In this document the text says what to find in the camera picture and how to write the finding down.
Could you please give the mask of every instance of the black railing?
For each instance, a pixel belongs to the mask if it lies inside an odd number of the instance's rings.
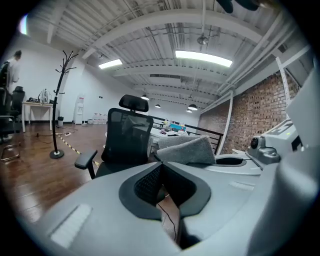
[[[150,115],[150,117],[152,117],[153,119],[157,119],[157,120],[161,120],[161,121],[165,121],[166,119],[164,118],[161,118],[161,117],[156,117],[156,116],[152,116]],[[157,123],[157,122],[153,122],[154,124],[157,124],[157,125],[162,125],[162,123]],[[200,128],[200,127],[196,127],[196,126],[192,126],[192,125],[188,125],[188,124],[185,124],[184,125],[186,128],[191,128],[191,129],[195,129],[197,131],[202,131],[202,132],[206,132],[206,133],[209,133],[209,134],[213,134],[213,135],[216,135],[216,137],[211,137],[209,136],[209,138],[211,140],[214,140],[214,141],[210,141],[211,145],[214,145],[212,146],[212,149],[214,150],[214,154],[217,153],[218,151],[218,148],[219,148],[219,145],[220,145],[220,142],[221,142],[221,139],[223,137],[223,133],[220,133],[220,132],[216,132],[216,131],[213,131],[213,130],[208,130],[208,129],[203,129],[203,128]],[[203,134],[199,134],[199,133],[195,133],[195,132],[192,132],[192,131],[187,131],[186,132],[188,134],[194,134],[194,135],[203,135]]]

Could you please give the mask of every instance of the white ceiling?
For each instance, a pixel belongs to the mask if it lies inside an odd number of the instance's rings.
[[[205,108],[236,87],[254,61],[265,57],[268,62],[282,54],[276,46],[290,39],[294,28],[279,10],[249,11],[232,3],[233,13],[227,14],[216,0],[205,1],[204,35],[209,42],[202,48],[197,43],[201,0],[48,0],[29,14],[28,24],[46,31],[48,42],[59,37],[83,49],[91,65],[121,59],[123,65],[102,72],[141,94],[144,90],[152,99]],[[227,68],[176,59],[175,50],[201,51],[233,64]],[[155,80],[150,74],[180,79]]]

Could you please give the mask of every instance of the hazard tape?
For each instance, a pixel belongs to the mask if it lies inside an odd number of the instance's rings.
[[[76,150],[75,148],[73,148],[68,142],[66,142],[66,141],[64,140],[64,138],[62,138],[62,137],[61,137],[59,134],[57,134],[57,133],[56,133],[56,135],[58,135],[58,137],[59,137],[59,138],[64,142],[64,144],[66,144],[70,149],[72,149],[73,151],[77,152],[77,154],[81,155],[81,152],[78,151],[78,150]],[[99,167],[99,163],[98,163],[98,162],[96,162],[96,161],[94,161],[94,160],[92,160],[92,162],[94,162],[95,165],[96,165],[97,167]]]

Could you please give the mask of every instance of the coat rack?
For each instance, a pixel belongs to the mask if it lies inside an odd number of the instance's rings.
[[[62,68],[61,71],[58,71],[57,69],[55,71],[61,73],[60,75],[60,79],[58,82],[58,86],[56,88],[56,90],[53,90],[53,92],[55,93],[55,97],[54,97],[54,103],[53,103],[53,113],[52,113],[52,136],[53,136],[53,145],[54,145],[54,150],[50,152],[50,157],[52,159],[58,159],[58,158],[62,158],[64,156],[64,152],[57,148],[57,141],[56,141],[56,107],[57,107],[57,100],[58,100],[58,94],[65,94],[64,92],[60,92],[60,86],[61,86],[61,82],[62,79],[64,77],[65,74],[69,73],[69,70],[72,69],[76,69],[76,67],[70,67],[67,68],[69,61],[71,61],[74,57],[76,57],[78,54],[73,55],[74,51],[72,51],[69,55],[69,57],[67,56],[66,52],[63,51],[64,55],[65,55],[65,59],[62,59],[62,65],[60,65],[60,67]]]

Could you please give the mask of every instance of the brick wall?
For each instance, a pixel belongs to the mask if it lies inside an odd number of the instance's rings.
[[[289,76],[287,81],[292,99],[297,94],[297,86]],[[223,133],[229,102],[202,114],[198,126]],[[233,98],[229,130],[221,153],[231,154],[232,149],[246,151],[254,135],[263,134],[285,119],[285,90],[277,72]]]

